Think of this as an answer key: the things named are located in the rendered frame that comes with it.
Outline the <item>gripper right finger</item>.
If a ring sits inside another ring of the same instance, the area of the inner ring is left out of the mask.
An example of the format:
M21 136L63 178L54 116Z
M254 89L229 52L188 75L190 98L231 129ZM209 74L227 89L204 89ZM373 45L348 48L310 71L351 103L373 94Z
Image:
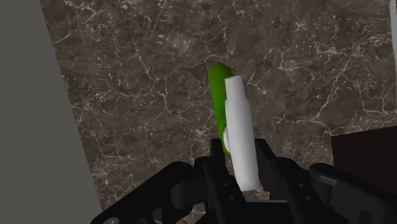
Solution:
M397 224L397 196L325 164L301 168L256 139L258 175L271 201L287 203L296 224Z

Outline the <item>green and white stick tool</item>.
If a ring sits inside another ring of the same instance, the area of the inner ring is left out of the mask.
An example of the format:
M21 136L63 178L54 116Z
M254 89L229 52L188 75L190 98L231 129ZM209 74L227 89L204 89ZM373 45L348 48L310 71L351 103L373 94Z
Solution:
M208 71L211 99L223 151L231 155L233 171L241 191L260 187L254 144L251 108L243 77L234 75L223 63Z

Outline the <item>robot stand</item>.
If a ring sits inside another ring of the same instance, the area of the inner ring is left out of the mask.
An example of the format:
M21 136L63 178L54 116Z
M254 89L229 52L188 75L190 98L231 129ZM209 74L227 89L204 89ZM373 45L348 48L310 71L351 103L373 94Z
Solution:
M397 195L397 126L331 137L334 166Z

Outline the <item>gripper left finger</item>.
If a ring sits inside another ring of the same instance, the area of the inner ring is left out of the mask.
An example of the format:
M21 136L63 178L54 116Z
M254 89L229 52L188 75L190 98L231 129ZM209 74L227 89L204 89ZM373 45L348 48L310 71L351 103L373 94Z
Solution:
M195 204L205 204L206 211L197 224L232 224L245 201L226 168L222 141L212 139L208 156L193 165L169 164L90 224L176 224Z

